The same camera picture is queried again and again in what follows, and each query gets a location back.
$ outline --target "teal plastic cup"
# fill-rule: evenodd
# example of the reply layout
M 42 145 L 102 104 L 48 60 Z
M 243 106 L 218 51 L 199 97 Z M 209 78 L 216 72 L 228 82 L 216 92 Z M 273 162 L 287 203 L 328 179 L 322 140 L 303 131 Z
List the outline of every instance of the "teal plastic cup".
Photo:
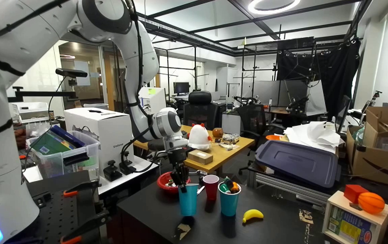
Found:
M 182 216 L 194 216 L 197 212 L 198 184 L 187 184 L 186 188 L 187 188 L 186 193 L 182 193 L 180 188 L 178 188 L 180 214 Z
M 218 190 L 220 191 L 220 201 L 221 201 L 221 213 L 225 216 L 234 216 L 236 215 L 236 207 L 238 206 L 239 193 L 241 193 L 242 188 L 238 184 L 239 192 L 235 194 L 225 193 L 220 189 L 220 185 L 224 184 L 221 182 L 218 185 Z

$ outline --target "red block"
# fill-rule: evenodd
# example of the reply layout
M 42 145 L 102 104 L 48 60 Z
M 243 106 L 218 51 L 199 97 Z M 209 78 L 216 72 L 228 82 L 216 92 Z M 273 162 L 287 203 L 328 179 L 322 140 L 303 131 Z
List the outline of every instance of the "red block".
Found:
M 352 203 L 356 204 L 358 203 L 358 196 L 360 196 L 360 194 L 364 192 L 369 191 L 358 184 L 347 184 L 346 188 L 344 189 L 344 197 L 349 199 L 349 201 L 351 201 Z

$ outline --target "monitor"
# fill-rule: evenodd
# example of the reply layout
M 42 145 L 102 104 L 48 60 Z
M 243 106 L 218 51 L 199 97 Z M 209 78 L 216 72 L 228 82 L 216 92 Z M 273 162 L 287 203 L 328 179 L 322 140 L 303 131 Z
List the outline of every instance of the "monitor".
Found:
M 341 128 L 343 128 L 344 121 L 346 120 L 347 110 L 349 110 L 350 98 L 346 95 L 343 96 L 343 101 L 341 102 L 340 107 L 338 108 L 338 114 L 335 119 L 335 131 L 340 133 Z
M 174 93 L 189 93 L 190 92 L 190 84 L 189 82 L 175 82 L 174 85 Z

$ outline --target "toy banana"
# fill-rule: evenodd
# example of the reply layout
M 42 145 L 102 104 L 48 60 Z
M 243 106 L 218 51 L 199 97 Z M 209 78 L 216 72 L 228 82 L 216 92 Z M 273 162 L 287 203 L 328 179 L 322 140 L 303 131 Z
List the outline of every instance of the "toy banana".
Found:
M 243 223 L 246 223 L 250 218 L 263 218 L 263 213 L 257 209 L 250 209 L 244 213 Z

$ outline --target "chair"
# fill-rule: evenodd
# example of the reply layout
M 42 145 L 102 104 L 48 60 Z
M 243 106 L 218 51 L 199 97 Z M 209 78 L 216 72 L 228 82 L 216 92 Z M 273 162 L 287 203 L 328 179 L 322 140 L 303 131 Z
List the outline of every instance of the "chair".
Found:
M 209 91 L 193 91 L 184 105 L 184 125 L 204 124 L 207 130 L 213 130 L 217 122 L 218 105 L 212 103 Z
M 250 146 L 250 151 L 248 155 L 250 155 L 251 151 L 256 151 L 259 145 L 262 145 L 266 142 L 266 138 L 264 136 L 265 132 L 269 135 L 273 135 L 274 128 L 278 128 L 279 131 L 276 133 L 282 134 L 285 130 L 284 127 L 280 125 L 267 124 L 265 118 L 265 109 L 262 104 L 253 104 L 253 105 L 245 105 L 236 109 L 239 113 L 239 116 L 242 120 L 241 136 L 254 139 L 254 145 Z M 242 174 L 242 170 L 248 169 L 248 167 L 253 163 L 253 161 L 248 161 L 248 166 L 239 169 L 239 174 Z

